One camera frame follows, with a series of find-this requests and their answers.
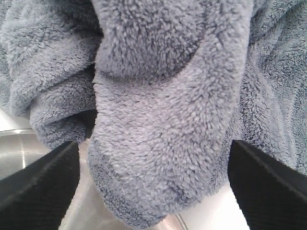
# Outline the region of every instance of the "microfiber towel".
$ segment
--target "microfiber towel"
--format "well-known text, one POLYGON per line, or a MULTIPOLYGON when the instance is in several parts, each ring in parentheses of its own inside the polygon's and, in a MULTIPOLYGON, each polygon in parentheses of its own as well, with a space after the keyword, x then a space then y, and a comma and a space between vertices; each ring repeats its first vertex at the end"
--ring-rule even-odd
POLYGON ((95 109, 92 80, 101 41, 95 11, 83 0, 2 0, 0 101, 30 119, 50 148, 82 142, 77 114, 95 109))
POLYGON ((93 0, 104 33, 89 166, 144 229, 227 181, 241 139, 307 173, 306 0, 93 0))

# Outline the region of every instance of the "white surface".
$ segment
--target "white surface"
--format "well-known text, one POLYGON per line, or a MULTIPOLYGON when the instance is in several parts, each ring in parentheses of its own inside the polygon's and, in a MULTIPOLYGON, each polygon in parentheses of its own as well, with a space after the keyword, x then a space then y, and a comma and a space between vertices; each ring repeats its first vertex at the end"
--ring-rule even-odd
MULTIPOLYGON (((19 128, 30 128, 30 124, 0 109, 0 131, 19 128)), ((189 230, 249 230, 229 185, 181 215, 189 230)))

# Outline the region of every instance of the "blue-gray towel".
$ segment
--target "blue-gray towel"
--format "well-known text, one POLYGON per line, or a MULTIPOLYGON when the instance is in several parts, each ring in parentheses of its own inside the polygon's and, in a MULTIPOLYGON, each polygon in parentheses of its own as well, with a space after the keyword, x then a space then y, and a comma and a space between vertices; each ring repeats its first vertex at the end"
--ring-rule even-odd
POLYGON ((216 193, 233 139, 307 174, 307 0, 12 0, 0 41, 2 104, 47 145, 96 100, 91 173, 136 229, 216 193))
POLYGON ((29 118, 50 148, 87 135, 76 115, 95 109, 94 15, 90 1, 0 1, 0 105, 29 118))

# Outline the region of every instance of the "metal bowl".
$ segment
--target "metal bowl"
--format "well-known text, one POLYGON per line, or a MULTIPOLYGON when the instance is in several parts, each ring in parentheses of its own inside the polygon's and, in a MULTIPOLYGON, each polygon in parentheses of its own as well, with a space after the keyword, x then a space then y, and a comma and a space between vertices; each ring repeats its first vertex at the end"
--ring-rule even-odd
MULTIPOLYGON (((86 164, 87 146, 87 141, 79 146, 80 182, 59 230, 130 230, 104 206, 86 164)), ((0 179, 25 168, 49 151, 37 140, 31 129, 0 132, 0 179)), ((187 228, 180 216, 169 215, 148 230, 187 230, 187 228)))

